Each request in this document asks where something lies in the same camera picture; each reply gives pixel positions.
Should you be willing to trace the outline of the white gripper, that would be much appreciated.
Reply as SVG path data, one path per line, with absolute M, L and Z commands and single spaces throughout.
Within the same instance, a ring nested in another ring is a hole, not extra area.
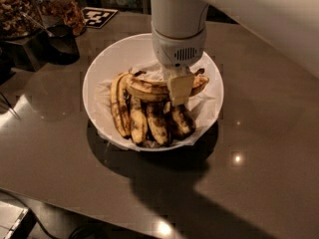
M 169 98 L 174 107 L 188 101 L 194 80 L 194 74 L 189 67 L 201 59 L 205 39 L 205 29 L 190 38 L 173 39 L 160 34 L 152 27 L 154 53 L 164 65 L 162 76 L 167 82 Z

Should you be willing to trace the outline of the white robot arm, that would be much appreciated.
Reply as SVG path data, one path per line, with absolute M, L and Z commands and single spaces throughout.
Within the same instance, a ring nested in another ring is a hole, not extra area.
M 202 57 L 209 6 L 319 75 L 319 0 L 151 0 L 151 6 L 153 47 L 175 106 L 190 96 L 185 69 Z

